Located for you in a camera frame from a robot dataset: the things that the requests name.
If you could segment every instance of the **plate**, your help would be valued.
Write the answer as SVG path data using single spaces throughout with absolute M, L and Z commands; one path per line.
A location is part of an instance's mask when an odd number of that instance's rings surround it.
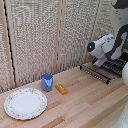
M 47 106 L 46 96 L 39 90 L 23 88 L 11 93 L 4 102 L 6 113 L 20 120 L 39 116 Z

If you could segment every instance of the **blue cup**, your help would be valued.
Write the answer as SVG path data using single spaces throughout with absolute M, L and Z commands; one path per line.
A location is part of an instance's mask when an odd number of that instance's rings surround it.
M 45 73 L 42 75 L 42 89 L 44 91 L 51 91 L 53 84 L 53 75 L 50 73 Z

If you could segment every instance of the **small orange object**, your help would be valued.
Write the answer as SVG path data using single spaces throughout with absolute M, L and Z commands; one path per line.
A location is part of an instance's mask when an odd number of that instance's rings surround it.
M 68 93 L 68 89 L 65 88 L 62 84 L 56 85 L 55 88 L 63 95 Z

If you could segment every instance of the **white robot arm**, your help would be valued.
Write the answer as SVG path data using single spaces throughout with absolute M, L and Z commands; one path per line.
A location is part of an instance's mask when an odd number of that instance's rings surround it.
M 119 58 L 123 52 L 123 46 L 128 38 L 128 0 L 111 0 L 111 3 L 112 9 L 110 13 L 110 21 L 115 35 L 105 35 L 99 40 L 89 43 L 87 47 L 88 52 L 100 60 L 101 57 L 97 54 L 99 49 L 100 52 L 102 51 L 102 54 L 104 54 L 104 56 L 109 60 Z

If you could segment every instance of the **wooden countertop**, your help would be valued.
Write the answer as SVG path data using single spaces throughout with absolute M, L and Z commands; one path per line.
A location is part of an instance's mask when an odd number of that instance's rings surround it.
M 0 94 L 0 128 L 109 128 L 128 101 L 128 87 L 121 78 L 106 85 L 79 67 L 53 78 L 50 92 L 41 89 L 41 81 L 17 88 L 35 88 L 47 97 L 46 110 L 31 120 L 16 120 L 4 111 L 5 99 L 17 89 Z M 62 95 L 55 88 L 57 84 L 63 84 L 69 93 Z

